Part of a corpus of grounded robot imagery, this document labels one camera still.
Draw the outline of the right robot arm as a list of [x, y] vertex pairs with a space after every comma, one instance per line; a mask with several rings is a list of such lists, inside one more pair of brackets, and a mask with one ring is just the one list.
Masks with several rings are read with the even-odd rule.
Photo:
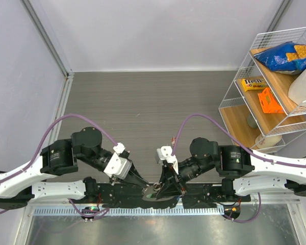
[[220, 194], [226, 201], [257, 192], [285, 190], [306, 197], [306, 157], [268, 155], [201, 137], [192, 140], [189, 151], [190, 158], [178, 162], [171, 147], [157, 149], [163, 170], [155, 185], [156, 199], [185, 195], [189, 191], [187, 182], [213, 169], [222, 178]]

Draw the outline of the keychain with keys and strap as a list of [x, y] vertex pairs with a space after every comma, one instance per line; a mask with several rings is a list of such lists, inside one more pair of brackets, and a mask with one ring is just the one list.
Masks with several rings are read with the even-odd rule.
[[156, 196], [160, 189], [161, 189], [161, 184], [159, 183], [154, 183], [153, 185], [150, 185], [147, 188], [143, 189], [142, 200], [148, 201], [148, 202], [164, 202], [164, 201], [176, 199], [178, 201], [182, 197], [181, 195], [176, 195], [176, 196], [163, 197], [163, 198], [157, 199]]

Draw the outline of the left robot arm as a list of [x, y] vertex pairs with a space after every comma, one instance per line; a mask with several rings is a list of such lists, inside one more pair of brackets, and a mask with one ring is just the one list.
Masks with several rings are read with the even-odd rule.
[[86, 177], [72, 182], [48, 183], [65, 174], [76, 173], [78, 161], [107, 175], [111, 183], [133, 184], [146, 189], [149, 184], [137, 172], [129, 153], [119, 143], [113, 151], [102, 147], [100, 130], [87, 127], [70, 139], [57, 140], [43, 148], [34, 162], [9, 171], [0, 171], [0, 209], [14, 210], [29, 202], [71, 199], [76, 203], [93, 203], [100, 192], [96, 180]]

